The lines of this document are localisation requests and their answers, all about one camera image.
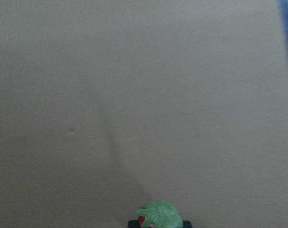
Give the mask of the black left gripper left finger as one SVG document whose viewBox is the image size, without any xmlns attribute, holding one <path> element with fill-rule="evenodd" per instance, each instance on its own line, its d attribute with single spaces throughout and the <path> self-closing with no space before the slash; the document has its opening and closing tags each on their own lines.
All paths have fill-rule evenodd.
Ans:
<svg viewBox="0 0 288 228">
<path fill-rule="evenodd" d="M 130 220 L 128 221 L 127 227 L 128 228 L 140 228 L 141 226 L 139 225 L 139 220 Z"/>
</svg>

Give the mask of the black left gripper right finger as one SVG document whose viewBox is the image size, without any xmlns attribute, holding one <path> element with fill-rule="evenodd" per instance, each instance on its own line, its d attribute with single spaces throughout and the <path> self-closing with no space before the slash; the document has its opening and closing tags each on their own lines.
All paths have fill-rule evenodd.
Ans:
<svg viewBox="0 0 288 228">
<path fill-rule="evenodd" d="M 182 228 L 192 228 L 192 223 L 189 220 L 183 220 Z"/>
</svg>

